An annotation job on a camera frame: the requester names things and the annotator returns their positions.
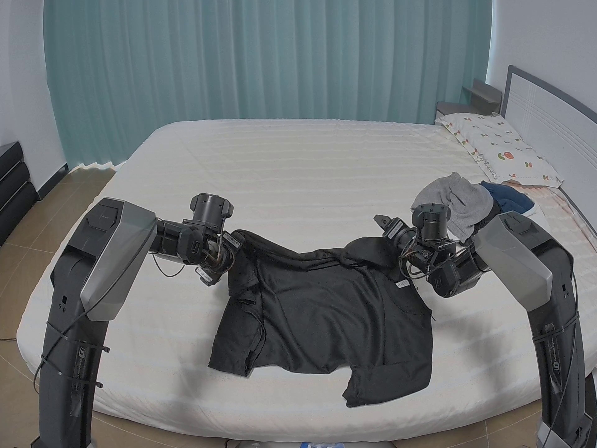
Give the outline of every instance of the curtain fold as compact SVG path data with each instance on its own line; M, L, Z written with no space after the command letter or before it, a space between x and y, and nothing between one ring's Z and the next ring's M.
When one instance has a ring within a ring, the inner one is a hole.
M491 0L45 0L70 166L117 164L168 123L432 123L484 80Z

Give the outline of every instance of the gray wall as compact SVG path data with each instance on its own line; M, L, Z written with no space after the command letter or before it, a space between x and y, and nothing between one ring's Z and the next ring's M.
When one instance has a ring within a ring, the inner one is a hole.
M514 64L597 110L597 0L493 0L487 82Z
M0 145L20 141L35 189L64 165L46 83L44 0L0 0Z

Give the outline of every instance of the gray knit garment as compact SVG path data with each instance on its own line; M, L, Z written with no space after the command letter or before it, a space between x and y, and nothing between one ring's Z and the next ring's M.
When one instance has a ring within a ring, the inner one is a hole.
M448 229L460 242L465 242L473 234L474 225L491 211L493 198L480 184L471 184L458 173L452 173L425 186L414 199L411 210L427 203L443 204L450 208Z

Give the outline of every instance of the black t-shirt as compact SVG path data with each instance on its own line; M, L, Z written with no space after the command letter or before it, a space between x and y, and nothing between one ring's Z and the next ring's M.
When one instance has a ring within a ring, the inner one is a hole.
M276 365L331 373L349 365L348 407L421 390L431 378L431 310L383 238L298 254L248 231L228 272L230 299L209 366L248 376Z

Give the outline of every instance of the bed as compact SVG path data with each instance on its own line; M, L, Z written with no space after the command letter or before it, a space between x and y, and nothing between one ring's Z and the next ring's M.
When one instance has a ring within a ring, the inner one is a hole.
M564 124L587 147L560 127L555 132L552 119L543 115L557 105L549 97L539 99L536 81L514 71L509 74L504 116L514 126L525 126L524 137L566 180L562 191L525 191L543 209L552 234L575 257L588 375L597 365L597 240L590 227L596 225L595 215L583 218L581 213L590 209L595 196L582 191L578 181L584 181L582 171L597 175L597 158L587 162L577 157L574 164L582 167L563 168L560 153L548 152L551 141L567 151L579 153L580 147L583 154L594 155L597 117L582 121L587 133ZM535 94L534 103L528 101L529 92ZM562 100L560 94L547 93ZM560 121L570 122L571 115L580 113L568 106L556 114ZM533 116L539 110L542 119ZM226 223L229 231L247 229L301 252L379 235L373 215L408 217L419 190L452 171L472 182L484 179L474 160L438 125L181 122L156 130L95 201L104 196L125 199L163 219L182 220L190 216L192 196L220 194L235 205ZM49 274L71 233L34 289L17 333L32 371L39 362L49 312ZM178 268L161 264L166 273ZM341 394L350 377L348 367L330 375L265 367L248 378L207 368L228 299L226 277L210 288L190 268L166 279L147 257L126 304L108 327L111 351L101 359L98 381L103 389L96 391L95 409L200 436L380 441L459 427L540 398L525 310L492 273L474 290L452 299L441 299L425 282L419 292L435 318L431 383L388 403L347 408Z

